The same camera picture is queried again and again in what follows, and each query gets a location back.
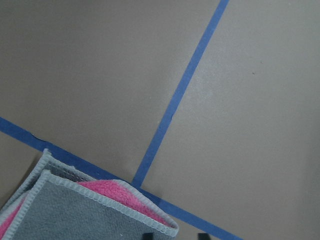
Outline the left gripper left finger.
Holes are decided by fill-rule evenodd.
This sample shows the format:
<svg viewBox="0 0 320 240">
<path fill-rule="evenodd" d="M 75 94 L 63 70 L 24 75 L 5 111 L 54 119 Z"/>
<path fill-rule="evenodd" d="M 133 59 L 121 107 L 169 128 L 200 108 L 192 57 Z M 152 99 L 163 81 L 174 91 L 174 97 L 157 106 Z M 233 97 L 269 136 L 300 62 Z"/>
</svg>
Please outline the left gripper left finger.
<svg viewBox="0 0 320 240">
<path fill-rule="evenodd" d="M 143 233 L 141 239 L 142 240 L 153 240 L 153 233 L 152 232 Z"/>
</svg>

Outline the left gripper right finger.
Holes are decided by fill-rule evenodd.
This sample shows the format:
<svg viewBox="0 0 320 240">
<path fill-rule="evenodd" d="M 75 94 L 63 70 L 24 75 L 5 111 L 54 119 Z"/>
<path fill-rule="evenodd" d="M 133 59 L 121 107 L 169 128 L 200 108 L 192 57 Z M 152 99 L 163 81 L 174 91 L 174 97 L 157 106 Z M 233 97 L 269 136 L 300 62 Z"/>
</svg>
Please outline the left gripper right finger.
<svg viewBox="0 0 320 240">
<path fill-rule="evenodd" d="M 198 233 L 197 240 L 209 240 L 209 234 L 208 233 Z"/>
</svg>

